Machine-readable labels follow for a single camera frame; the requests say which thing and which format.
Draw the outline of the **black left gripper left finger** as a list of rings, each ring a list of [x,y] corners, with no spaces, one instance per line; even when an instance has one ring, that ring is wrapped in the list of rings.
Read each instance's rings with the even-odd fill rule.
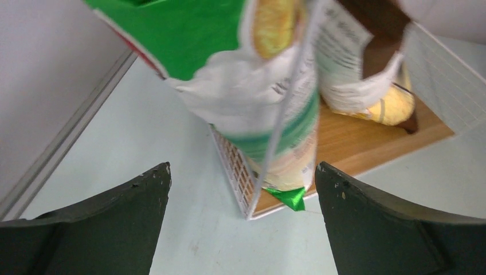
[[[171,187],[161,163],[33,219],[1,223],[2,274],[149,274]]]

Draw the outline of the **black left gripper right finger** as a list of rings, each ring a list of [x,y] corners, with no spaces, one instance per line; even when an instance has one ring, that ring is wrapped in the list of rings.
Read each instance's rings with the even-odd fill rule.
[[[315,186],[339,274],[484,274],[485,220],[425,207],[321,162]]]

